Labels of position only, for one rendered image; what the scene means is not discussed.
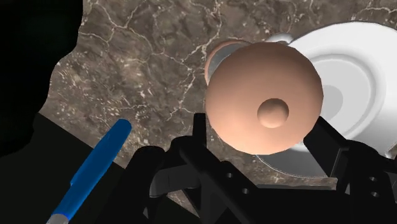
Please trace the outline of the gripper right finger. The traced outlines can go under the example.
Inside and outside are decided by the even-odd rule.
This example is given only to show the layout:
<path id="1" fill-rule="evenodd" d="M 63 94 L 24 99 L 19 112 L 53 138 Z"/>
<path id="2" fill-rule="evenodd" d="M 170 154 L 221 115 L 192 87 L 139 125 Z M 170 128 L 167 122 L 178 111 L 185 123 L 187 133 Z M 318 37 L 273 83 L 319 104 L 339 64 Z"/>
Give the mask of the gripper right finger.
<path id="1" fill-rule="evenodd" d="M 349 190 L 352 224 L 397 224 L 397 159 L 344 138 L 322 117 L 303 143 L 326 175 L 338 179 L 336 191 Z"/>

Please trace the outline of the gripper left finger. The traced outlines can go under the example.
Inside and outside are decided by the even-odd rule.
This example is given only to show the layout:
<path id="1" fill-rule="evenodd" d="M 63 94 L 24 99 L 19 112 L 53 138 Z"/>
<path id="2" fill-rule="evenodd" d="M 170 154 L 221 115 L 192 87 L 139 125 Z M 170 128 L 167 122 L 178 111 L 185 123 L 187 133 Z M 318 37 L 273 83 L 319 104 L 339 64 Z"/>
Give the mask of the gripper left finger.
<path id="1" fill-rule="evenodd" d="M 201 224 L 258 224 L 257 187 L 207 149 L 205 122 L 205 114 L 196 113 L 192 134 L 173 139 L 168 151 L 144 146 L 134 153 L 123 174 L 134 188 L 134 210 L 143 213 L 153 197 L 182 190 Z"/>

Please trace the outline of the white plate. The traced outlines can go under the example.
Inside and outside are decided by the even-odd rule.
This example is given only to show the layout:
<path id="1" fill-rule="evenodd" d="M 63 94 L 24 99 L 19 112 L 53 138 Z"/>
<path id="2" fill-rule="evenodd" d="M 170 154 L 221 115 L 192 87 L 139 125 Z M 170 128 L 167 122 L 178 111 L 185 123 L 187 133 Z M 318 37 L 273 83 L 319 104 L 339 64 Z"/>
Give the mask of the white plate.
<path id="1" fill-rule="evenodd" d="M 326 25 L 298 38 L 274 34 L 306 56 L 321 77 L 321 116 L 346 139 L 386 158 L 397 145 L 397 30 L 372 22 Z"/>

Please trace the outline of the pink round lidded jar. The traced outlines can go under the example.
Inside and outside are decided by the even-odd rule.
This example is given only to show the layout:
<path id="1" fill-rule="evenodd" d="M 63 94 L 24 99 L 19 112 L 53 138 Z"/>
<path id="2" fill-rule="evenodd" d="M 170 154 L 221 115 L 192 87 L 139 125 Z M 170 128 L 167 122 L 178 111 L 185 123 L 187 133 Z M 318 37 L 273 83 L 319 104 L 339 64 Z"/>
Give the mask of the pink round lidded jar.
<path id="1" fill-rule="evenodd" d="M 323 104 L 321 79 L 298 50 L 276 42 L 220 43 L 205 63 L 205 112 L 236 150 L 271 155 L 299 143 Z"/>

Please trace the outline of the blue pen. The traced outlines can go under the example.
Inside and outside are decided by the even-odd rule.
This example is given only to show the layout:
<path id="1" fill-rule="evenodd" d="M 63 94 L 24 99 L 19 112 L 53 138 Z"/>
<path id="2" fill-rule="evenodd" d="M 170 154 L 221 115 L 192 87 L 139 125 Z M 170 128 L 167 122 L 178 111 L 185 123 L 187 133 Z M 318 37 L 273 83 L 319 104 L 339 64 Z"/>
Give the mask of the blue pen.
<path id="1" fill-rule="evenodd" d="M 46 224 L 68 224 L 90 192 L 109 169 L 132 130 L 128 120 L 119 119 L 96 144 L 77 170 L 70 187 Z"/>

